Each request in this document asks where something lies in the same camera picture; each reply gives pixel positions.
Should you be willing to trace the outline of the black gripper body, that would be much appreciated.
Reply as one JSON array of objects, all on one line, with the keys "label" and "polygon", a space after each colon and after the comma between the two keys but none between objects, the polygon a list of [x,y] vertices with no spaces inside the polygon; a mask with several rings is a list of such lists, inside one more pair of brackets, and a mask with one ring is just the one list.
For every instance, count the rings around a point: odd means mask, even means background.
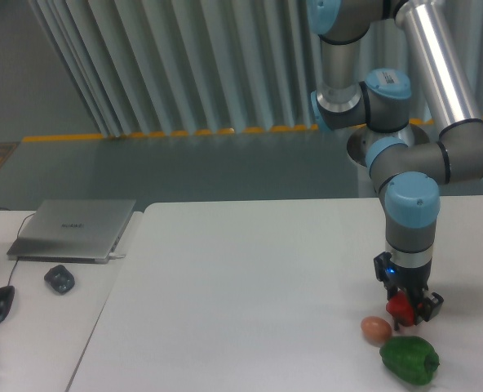
[{"label": "black gripper body", "polygon": [[390,252],[382,252],[374,258],[375,276],[387,290],[388,301],[398,292],[404,292],[409,302],[422,302],[428,290],[431,268],[431,261],[417,268],[396,265]]}]

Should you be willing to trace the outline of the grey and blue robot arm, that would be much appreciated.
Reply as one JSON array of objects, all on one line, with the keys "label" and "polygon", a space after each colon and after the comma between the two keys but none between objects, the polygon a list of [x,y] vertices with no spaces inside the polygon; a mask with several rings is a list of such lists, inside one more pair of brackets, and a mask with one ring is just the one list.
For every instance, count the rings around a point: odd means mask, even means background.
[{"label": "grey and blue robot arm", "polygon": [[[374,259],[396,327],[434,318],[443,298],[428,289],[441,185],[483,178],[483,120],[439,1],[310,1],[308,23],[321,44],[322,80],[311,95],[320,128],[363,125],[365,165],[386,220],[386,249]],[[370,26],[393,20],[422,79],[436,142],[409,145],[410,81],[394,69],[354,74]]]}]

